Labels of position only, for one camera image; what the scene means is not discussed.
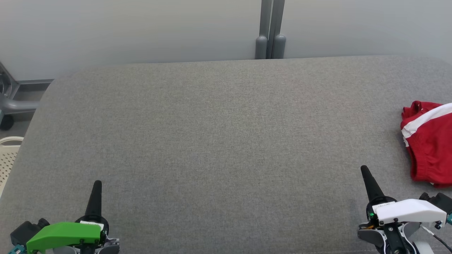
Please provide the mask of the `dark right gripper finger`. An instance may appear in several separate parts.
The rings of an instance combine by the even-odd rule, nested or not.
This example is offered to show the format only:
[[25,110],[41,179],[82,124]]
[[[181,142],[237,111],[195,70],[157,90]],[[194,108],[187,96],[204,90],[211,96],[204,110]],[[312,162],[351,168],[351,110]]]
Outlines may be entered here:
[[370,204],[382,204],[386,202],[384,193],[376,182],[375,178],[366,165],[360,167],[363,181],[366,188],[366,193]]

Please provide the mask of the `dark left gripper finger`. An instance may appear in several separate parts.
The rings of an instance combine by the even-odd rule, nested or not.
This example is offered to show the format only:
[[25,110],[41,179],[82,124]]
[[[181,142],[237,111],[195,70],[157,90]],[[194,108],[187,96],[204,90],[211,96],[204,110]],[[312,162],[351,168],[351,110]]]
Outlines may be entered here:
[[102,182],[95,180],[89,201],[84,213],[85,216],[101,216],[102,215]]

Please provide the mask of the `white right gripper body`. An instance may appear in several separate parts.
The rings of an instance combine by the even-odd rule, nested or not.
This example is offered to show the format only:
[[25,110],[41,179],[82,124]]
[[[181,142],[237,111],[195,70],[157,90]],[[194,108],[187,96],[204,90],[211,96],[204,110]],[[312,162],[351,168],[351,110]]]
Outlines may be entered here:
[[357,236],[375,246],[380,254],[433,254],[427,242],[410,241],[418,229],[423,229],[447,244],[424,224],[434,223],[437,229],[447,223],[447,212],[426,200],[406,199],[369,207],[368,222],[360,224]]

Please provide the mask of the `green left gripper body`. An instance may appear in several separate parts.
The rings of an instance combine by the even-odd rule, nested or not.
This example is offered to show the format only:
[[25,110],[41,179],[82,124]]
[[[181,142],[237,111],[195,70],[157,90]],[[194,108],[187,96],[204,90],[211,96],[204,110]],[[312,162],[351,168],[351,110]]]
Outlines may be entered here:
[[45,226],[26,243],[28,254],[118,254],[119,239],[109,238],[109,224],[102,216],[82,216],[76,222]]

